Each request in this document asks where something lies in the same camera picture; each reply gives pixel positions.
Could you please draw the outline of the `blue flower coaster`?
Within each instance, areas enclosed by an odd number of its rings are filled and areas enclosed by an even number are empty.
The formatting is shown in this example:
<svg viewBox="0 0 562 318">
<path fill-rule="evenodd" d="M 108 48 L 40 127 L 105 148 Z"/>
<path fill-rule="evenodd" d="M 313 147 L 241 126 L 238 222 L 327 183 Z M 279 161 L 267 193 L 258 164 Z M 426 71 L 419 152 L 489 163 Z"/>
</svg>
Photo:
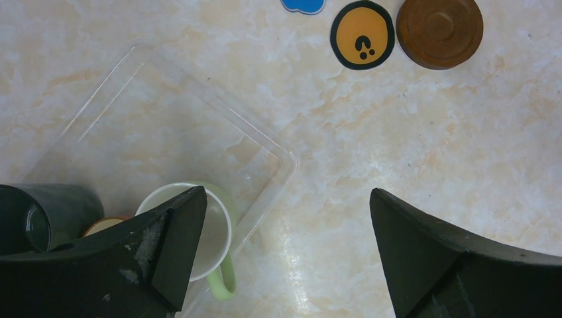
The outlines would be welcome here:
<svg viewBox="0 0 562 318">
<path fill-rule="evenodd" d="M 316 15 L 322 12 L 326 0 L 281 0 L 280 2 L 285 10 L 291 13 Z"/>
</svg>

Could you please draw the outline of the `small orange cup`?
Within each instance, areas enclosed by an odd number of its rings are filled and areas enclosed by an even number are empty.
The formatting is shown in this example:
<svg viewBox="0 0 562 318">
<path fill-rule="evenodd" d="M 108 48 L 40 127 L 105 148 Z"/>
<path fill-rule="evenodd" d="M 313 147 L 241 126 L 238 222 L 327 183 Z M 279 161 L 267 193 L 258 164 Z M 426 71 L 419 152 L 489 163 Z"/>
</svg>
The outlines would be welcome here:
<svg viewBox="0 0 562 318">
<path fill-rule="evenodd" d="M 87 237 L 89 235 L 98 233 L 100 231 L 108 229 L 109 227 L 122 223 L 123 221 L 126 221 L 128 219 L 129 219 L 128 217 L 106 217 L 100 219 L 99 221 L 97 221 L 87 229 L 83 237 Z"/>
</svg>

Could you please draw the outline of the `brown paw print coaster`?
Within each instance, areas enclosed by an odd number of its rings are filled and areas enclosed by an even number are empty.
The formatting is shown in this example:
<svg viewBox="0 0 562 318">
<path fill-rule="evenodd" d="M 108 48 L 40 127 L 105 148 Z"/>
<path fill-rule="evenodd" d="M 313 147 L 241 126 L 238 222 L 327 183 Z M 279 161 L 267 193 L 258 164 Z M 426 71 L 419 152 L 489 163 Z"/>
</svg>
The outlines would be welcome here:
<svg viewBox="0 0 562 318">
<path fill-rule="evenodd" d="M 388 11 L 373 1 L 354 1 L 335 16 L 330 45 L 338 61 L 350 70 L 369 70 L 384 63 L 395 45 Z"/>
</svg>

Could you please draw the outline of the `clear plastic tray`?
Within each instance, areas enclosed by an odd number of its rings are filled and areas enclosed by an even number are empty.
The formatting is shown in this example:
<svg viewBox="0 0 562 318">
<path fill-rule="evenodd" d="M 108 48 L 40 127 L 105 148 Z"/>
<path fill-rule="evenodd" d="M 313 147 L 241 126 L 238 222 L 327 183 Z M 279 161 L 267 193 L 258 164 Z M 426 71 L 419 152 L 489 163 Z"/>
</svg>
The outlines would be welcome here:
<svg viewBox="0 0 562 318">
<path fill-rule="evenodd" d="M 234 209 L 235 256 L 297 168 L 294 152 L 238 99 L 169 51 L 135 42 L 17 181 L 80 184 L 107 216 L 128 217 L 167 184 L 213 185 Z"/>
</svg>

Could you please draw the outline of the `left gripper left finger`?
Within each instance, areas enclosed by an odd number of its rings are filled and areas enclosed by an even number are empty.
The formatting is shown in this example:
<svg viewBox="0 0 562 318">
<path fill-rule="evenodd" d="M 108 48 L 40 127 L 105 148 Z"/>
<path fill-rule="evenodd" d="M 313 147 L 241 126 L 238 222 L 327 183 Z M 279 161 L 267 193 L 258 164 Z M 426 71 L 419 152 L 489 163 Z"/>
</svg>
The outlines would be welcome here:
<svg viewBox="0 0 562 318">
<path fill-rule="evenodd" d="M 207 195 L 157 207 L 48 252 L 1 258 L 2 317 L 173 317 L 182 310 Z"/>
</svg>

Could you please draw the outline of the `light green mug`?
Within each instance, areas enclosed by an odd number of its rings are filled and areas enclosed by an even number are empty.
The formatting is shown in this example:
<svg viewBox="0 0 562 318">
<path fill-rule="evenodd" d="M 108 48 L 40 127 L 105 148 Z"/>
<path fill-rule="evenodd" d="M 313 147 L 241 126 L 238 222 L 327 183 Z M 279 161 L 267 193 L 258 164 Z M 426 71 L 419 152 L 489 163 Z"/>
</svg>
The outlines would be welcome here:
<svg viewBox="0 0 562 318">
<path fill-rule="evenodd" d="M 143 200 L 135 214 L 140 215 L 195 186 L 205 188 L 207 208 L 190 282 L 205 278 L 213 296 L 218 300 L 227 301 L 233 298 L 236 291 L 235 272 L 229 249 L 235 232 L 233 217 L 237 214 L 235 204 L 228 193 L 207 182 L 172 183 L 154 190 Z"/>
</svg>

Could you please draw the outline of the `dark green mug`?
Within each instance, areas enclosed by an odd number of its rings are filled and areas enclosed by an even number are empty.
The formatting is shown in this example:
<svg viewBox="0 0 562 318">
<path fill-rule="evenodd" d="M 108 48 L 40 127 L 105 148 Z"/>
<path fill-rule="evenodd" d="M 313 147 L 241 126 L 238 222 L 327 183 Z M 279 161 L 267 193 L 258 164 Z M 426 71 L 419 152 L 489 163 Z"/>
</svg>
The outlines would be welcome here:
<svg viewBox="0 0 562 318">
<path fill-rule="evenodd" d="M 1 255 L 46 252 L 103 218 L 90 189 L 74 184 L 1 185 Z"/>
</svg>

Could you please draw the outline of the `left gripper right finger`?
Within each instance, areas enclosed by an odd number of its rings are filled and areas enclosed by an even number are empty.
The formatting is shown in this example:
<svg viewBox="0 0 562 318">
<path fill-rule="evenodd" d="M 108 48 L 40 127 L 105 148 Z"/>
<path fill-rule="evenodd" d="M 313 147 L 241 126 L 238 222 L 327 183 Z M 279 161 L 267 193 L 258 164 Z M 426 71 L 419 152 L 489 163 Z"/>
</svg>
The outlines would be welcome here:
<svg viewBox="0 0 562 318">
<path fill-rule="evenodd" d="M 397 317 L 560 317 L 561 258 L 476 235 L 376 188 L 370 214 Z"/>
</svg>

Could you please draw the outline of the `brown grooved coaster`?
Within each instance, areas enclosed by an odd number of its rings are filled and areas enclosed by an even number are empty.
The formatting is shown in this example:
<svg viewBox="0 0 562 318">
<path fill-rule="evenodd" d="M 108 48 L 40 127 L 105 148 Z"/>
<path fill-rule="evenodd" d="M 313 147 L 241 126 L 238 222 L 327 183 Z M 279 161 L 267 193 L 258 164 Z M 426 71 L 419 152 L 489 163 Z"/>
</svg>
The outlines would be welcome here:
<svg viewBox="0 0 562 318">
<path fill-rule="evenodd" d="M 415 63 L 448 70 L 478 50 L 484 31 L 473 0 L 407 0 L 396 18 L 398 42 Z"/>
</svg>

